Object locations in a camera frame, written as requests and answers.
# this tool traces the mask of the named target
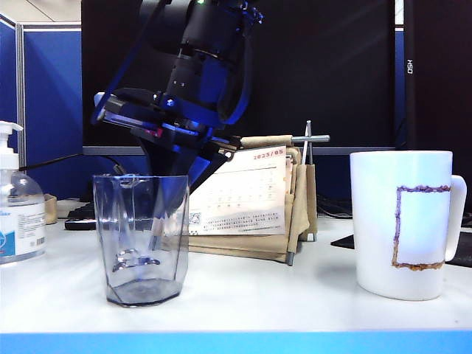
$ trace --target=transparent plastic cup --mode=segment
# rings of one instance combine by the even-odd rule
[[[106,297],[155,305],[180,294],[188,260],[186,176],[94,176]]]

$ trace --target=calendar page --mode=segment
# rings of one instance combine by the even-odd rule
[[[190,196],[191,235],[283,235],[286,147],[241,150]]]

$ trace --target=qr code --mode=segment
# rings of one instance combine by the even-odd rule
[[[191,212],[189,215],[189,225],[200,225],[201,212]]]

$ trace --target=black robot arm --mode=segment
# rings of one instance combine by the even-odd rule
[[[144,0],[140,18],[142,31],[107,91],[96,97],[92,120],[131,128],[152,174],[188,175],[194,190],[238,147],[237,139],[215,133],[237,122],[248,105],[250,34],[263,16],[241,0]],[[144,41],[177,55],[167,87],[117,89]]]

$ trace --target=brown outline on mug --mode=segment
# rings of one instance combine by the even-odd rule
[[[405,186],[397,188],[397,209],[395,211],[396,226],[395,226],[395,237],[393,238],[392,266],[396,268],[410,268],[413,271],[424,271],[425,269],[439,269],[443,266],[445,261],[436,262],[436,263],[418,263],[418,264],[399,263],[397,261],[398,245],[400,243],[401,193],[402,192],[442,193],[442,192],[449,192],[449,191],[451,191],[451,188],[448,186],[429,187],[429,186],[420,185],[420,186],[416,186],[415,188],[408,188]]]

